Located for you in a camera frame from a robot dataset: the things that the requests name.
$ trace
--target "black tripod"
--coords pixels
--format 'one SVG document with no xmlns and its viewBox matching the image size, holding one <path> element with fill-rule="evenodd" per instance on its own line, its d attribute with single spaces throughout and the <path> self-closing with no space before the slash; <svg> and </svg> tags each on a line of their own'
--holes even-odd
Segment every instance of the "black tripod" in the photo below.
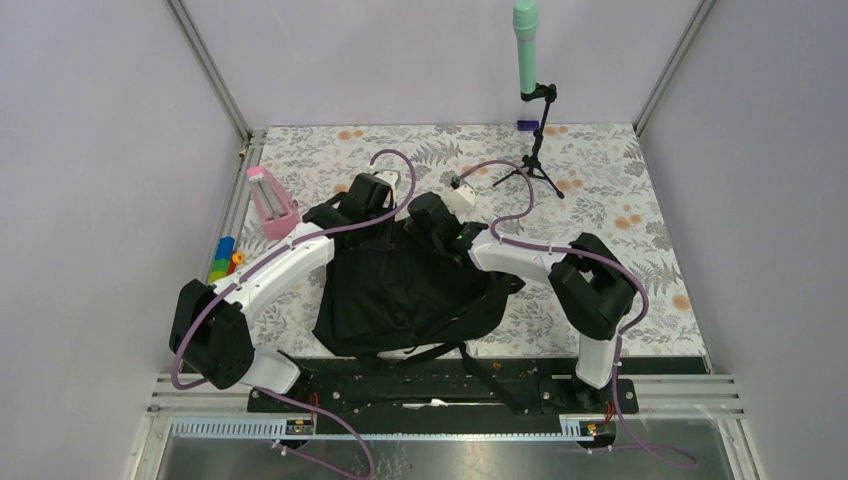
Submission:
<svg viewBox="0 0 848 480">
<path fill-rule="evenodd" d="M 530 155 L 524 155 L 524 158 L 521 159 L 521 164 L 522 168 L 527 169 L 528 177 L 546 180 L 551 185 L 551 188 L 553 188 L 556 192 L 557 197 L 565 198 L 565 194 L 557 188 L 553 180 L 551 180 L 551 177 L 545 173 L 542 169 L 542 162 L 539 161 L 539 149 L 542 148 L 542 140 L 545 138 L 545 122 L 548 120 L 548 110 L 551 108 L 551 104 L 554 103 L 554 100 L 556 100 L 556 85 L 540 85 L 537 83 L 536 90 L 534 90 L 533 93 L 521 94 L 521 99 L 525 102 L 542 97 L 545 98 L 545 112 L 542 114 L 542 122 L 539 125 L 539 129 L 533 132 L 533 137 L 535 138 L 533 141 L 533 150 L 530 151 Z M 513 175 L 519 175 L 518 171 L 513 170 L 509 172 L 507 176 L 498 180 L 492 184 L 492 186 L 497 187 L 501 182 Z"/>
</svg>

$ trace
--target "green microphone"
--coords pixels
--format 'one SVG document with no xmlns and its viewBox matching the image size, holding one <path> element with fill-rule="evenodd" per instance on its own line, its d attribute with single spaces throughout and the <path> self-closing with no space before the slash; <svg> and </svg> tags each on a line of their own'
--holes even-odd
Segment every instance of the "green microphone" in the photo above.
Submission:
<svg viewBox="0 0 848 480">
<path fill-rule="evenodd" d="M 518 40 L 518 76 L 521 93 L 530 95 L 536 90 L 536 27 L 539 15 L 536 0 L 516 0 L 512 10 L 512 28 Z"/>
</svg>

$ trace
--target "white wall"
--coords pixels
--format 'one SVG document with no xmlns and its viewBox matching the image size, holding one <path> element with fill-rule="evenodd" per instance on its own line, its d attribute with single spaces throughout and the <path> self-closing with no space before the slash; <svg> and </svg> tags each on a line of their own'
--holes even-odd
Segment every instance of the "white wall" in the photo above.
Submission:
<svg viewBox="0 0 848 480">
<path fill-rule="evenodd" d="M 254 128 L 512 123 L 514 0 L 186 0 Z M 555 122 L 636 119 L 698 0 L 538 0 Z"/>
<path fill-rule="evenodd" d="M 114 480 L 238 141 L 164 2 L 0 24 L 0 478 Z"/>
<path fill-rule="evenodd" d="M 719 2 L 643 148 L 770 479 L 844 478 L 848 3 Z"/>
</svg>

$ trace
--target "pink object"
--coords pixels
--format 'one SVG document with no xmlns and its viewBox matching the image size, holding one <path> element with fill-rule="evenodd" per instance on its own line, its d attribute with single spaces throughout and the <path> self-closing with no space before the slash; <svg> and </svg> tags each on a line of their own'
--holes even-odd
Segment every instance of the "pink object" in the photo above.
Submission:
<svg viewBox="0 0 848 480">
<path fill-rule="evenodd" d="M 297 202 L 265 167 L 247 169 L 253 203 L 268 240 L 280 240 L 300 222 Z"/>
</svg>

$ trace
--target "floral pattern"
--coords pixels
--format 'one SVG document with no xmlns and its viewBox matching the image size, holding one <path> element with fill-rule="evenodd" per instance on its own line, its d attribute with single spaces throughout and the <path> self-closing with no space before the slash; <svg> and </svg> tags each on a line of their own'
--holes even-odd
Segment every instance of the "floral pattern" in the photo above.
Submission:
<svg viewBox="0 0 848 480">
<path fill-rule="evenodd" d="M 288 189 L 305 213 L 348 188 L 376 151 L 395 148 L 414 161 L 418 193 L 446 191 L 450 179 L 484 160 L 519 162 L 532 133 L 511 125 L 419 125 L 361 127 L 276 127 L 268 131 L 262 165 Z M 625 355 L 704 355 L 705 348 L 663 223 L 638 140 L 630 125 L 555 125 L 545 129 L 542 165 L 565 193 L 560 200 L 534 180 L 536 207 L 503 231 L 542 242 L 569 242 L 581 232 L 598 235 L 639 276 L 650 293 L 648 317 L 627 332 Z M 398 195 L 409 188 L 405 167 L 385 156 L 381 167 L 402 172 Z M 477 192 L 474 208 L 460 220 L 491 222 L 526 207 L 526 185 L 505 167 L 481 168 L 468 182 Z M 255 207 L 248 208 L 239 250 L 248 261 L 271 246 Z M 257 346 L 295 356 L 332 356 L 312 335 L 323 293 L 323 270 L 312 272 L 283 293 L 252 328 Z M 633 311 L 641 308 L 637 298 Z M 469 343 L 477 356 L 573 356 L 578 333 L 549 287 L 528 281 L 510 299 L 503 321 L 488 336 Z"/>
</svg>

